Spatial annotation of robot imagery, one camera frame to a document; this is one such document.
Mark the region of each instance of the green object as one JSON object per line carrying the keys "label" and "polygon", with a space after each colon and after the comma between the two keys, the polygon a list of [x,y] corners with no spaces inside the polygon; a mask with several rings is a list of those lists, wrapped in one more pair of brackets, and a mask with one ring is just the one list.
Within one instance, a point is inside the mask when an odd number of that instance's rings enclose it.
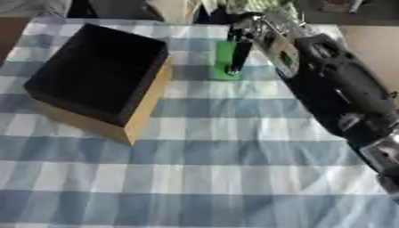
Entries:
{"label": "green object", "polygon": [[232,63],[232,54],[234,53],[235,43],[220,41],[216,44],[216,60],[212,72],[212,79],[217,80],[240,80],[242,73],[228,75],[224,72],[226,66]]}

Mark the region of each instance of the open box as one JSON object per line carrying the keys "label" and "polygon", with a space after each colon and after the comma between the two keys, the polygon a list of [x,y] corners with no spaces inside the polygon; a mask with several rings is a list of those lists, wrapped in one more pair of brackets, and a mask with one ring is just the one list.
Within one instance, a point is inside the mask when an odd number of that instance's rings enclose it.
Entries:
{"label": "open box", "polygon": [[25,88],[50,117],[131,145],[170,76],[165,42],[87,24]]}

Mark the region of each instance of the floor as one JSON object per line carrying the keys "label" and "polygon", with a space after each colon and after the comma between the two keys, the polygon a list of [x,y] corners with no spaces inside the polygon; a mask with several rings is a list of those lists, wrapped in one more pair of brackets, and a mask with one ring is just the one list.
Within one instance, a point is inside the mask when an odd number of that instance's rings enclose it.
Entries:
{"label": "floor", "polygon": [[321,0],[298,0],[310,23],[335,23],[340,25],[399,25],[398,0],[371,0],[361,6],[356,14],[321,12]]}

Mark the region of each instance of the tablecloth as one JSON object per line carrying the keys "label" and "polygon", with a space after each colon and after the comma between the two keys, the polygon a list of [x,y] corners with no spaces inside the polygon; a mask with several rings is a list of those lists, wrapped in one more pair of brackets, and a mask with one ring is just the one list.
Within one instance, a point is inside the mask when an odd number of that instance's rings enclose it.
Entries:
{"label": "tablecloth", "polygon": [[[168,41],[174,75],[133,147],[47,118],[22,88],[85,22]],[[257,49],[241,81],[209,79],[226,29],[31,21],[0,69],[0,227],[398,227],[373,171]]]}

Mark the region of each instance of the table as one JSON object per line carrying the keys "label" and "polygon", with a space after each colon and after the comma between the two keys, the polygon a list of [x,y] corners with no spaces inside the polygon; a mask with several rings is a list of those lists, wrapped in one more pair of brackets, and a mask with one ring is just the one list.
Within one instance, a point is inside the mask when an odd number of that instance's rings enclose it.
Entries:
{"label": "table", "polygon": [[[23,83],[84,22],[168,41],[174,76],[134,147],[52,121]],[[398,206],[257,50],[210,81],[226,27],[33,20],[0,69],[0,227],[397,227]]]}
{"label": "table", "polygon": [[28,22],[25,18],[0,18],[0,66]]}

